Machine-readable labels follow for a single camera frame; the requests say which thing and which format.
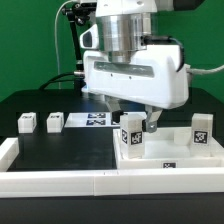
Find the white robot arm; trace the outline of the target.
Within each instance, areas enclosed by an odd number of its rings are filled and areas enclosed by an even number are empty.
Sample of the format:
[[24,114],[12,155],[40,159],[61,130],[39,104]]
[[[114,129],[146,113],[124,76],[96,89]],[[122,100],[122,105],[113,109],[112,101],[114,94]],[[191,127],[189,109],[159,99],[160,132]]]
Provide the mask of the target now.
[[180,107],[188,99],[188,75],[183,45],[171,36],[153,32],[159,11],[197,9],[205,0],[71,0],[76,22],[95,15],[95,23],[80,36],[86,86],[103,95],[118,122],[119,102],[145,106],[143,130],[154,132],[164,109]]

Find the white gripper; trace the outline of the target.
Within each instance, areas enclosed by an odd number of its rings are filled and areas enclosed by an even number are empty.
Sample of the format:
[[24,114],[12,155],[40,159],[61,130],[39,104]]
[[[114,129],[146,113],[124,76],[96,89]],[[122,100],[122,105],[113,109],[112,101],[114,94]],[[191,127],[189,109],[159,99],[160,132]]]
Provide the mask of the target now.
[[148,45],[126,64],[110,63],[106,53],[86,51],[85,82],[89,92],[107,95],[113,122],[119,123],[124,114],[117,98],[145,104],[142,130],[154,133],[162,109],[182,106],[188,99],[186,68],[177,71],[179,64],[177,45]]

